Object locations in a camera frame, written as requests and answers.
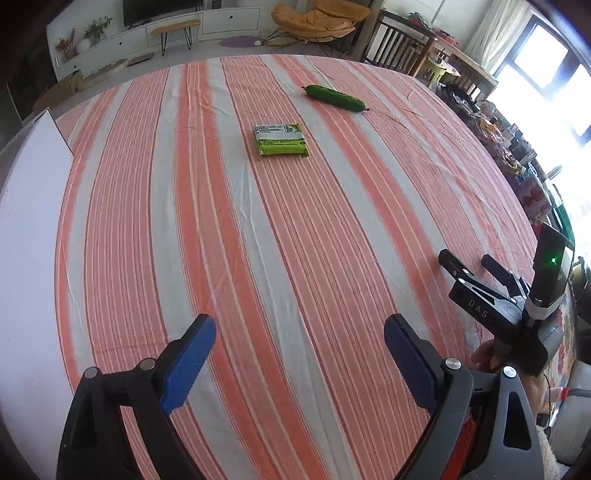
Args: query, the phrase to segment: white curtain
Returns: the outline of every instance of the white curtain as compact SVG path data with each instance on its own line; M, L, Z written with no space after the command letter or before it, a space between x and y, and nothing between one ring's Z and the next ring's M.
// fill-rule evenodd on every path
M493 0L464 53L493 72L509 53L534 10L525 0Z

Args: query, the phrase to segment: orange chair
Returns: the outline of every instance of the orange chair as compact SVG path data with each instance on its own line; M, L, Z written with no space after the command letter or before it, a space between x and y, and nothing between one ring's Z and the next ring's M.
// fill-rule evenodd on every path
M278 4L272 10L271 18L279 28L265 42L285 35L316 43L332 41L351 33L355 25L370 13L369 8L346 0L316 0L314 10L305 14Z

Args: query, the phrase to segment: cucumber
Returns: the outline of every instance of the cucumber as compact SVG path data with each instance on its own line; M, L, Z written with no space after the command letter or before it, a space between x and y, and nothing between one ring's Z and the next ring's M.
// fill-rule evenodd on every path
M307 87L302 88L306 91L308 96L320 100L321 102L330 103L331 105L336 105L351 110L352 112L363 112L366 110L365 104L358 98L340 93L332 88L320 85L308 85Z

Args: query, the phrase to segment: white cabinet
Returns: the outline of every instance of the white cabinet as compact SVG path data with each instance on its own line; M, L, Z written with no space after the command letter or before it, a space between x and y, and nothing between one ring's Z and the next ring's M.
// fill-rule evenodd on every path
M91 48L88 51L74 57L70 61L64 63L56 70L56 77L58 80L67 77L75 70L80 70L83 75L88 75L90 72L96 70L101 66L99 56L96 48Z
M184 15L158 20L148 25L125 31L109 40L104 40L90 50L74 57L72 60L54 65L56 77L61 80L75 70L81 70L86 76L109 63L122 59L132 59L160 46L160 35L151 33L158 27L181 23L200 18L201 25L191 28L193 40L212 40L227 38L239 34L256 34L261 9L257 7L221 8L191 12ZM183 29L168 33L167 45L174 46L185 43Z
M146 48L148 48L148 40L145 27L134 28L96 46L100 66L124 57L131 59L135 52Z
M202 33L222 33L258 29L260 8L225 8L203 12Z

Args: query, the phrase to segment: green package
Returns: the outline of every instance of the green package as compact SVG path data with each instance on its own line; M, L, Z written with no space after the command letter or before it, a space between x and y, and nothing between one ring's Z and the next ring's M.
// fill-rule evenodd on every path
M306 140L298 124L257 125L255 138L261 155L295 153L308 156Z

